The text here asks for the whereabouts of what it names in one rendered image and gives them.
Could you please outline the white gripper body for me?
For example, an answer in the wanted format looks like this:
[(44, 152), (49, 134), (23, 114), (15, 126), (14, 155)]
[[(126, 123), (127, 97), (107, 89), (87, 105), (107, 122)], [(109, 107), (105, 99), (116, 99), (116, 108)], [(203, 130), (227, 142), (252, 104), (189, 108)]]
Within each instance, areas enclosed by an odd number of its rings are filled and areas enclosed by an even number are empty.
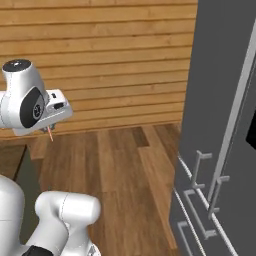
[(57, 110), (53, 109), (51, 112), (44, 110), (39, 121), (31, 128), (18, 128), (13, 132), (16, 136), (28, 135), (36, 130), (40, 130), (44, 127), (48, 127), (51, 124), (58, 123), (64, 119), (67, 119), (73, 115), (73, 110), (68, 101), (64, 102), (63, 107), (59, 107)]

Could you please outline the dark counter cabinet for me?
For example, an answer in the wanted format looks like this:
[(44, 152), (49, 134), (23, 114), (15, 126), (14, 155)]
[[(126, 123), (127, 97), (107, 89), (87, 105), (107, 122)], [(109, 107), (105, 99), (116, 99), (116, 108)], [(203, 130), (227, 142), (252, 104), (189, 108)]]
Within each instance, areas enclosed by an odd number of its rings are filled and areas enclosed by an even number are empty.
[(21, 187), (25, 196), (23, 222), (20, 232), (20, 241), (22, 244), (25, 244), (39, 222), (34, 205), (37, 197), (41, 193), (38, 172), (31, 160), (28, 147), (24, 149), (15, 182)]

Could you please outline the dark grey fridge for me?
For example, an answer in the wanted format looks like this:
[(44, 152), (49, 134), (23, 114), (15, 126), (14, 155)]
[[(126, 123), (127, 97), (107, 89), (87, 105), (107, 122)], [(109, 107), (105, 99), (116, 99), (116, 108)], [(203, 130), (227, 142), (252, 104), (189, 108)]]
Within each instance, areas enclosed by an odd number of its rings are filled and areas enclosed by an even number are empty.
[[(202, 160), (191, 177), (196, 151)], [(221, 186), (208, 218), (216, 180)], [(205, 240), (184, 192), (194, 190), (217, 235)], [(256, 256), (256, 0), (198, 0), (194, 41), (175, 167), (170, 226), (187, 254), (177, 223), (194, 256)]]

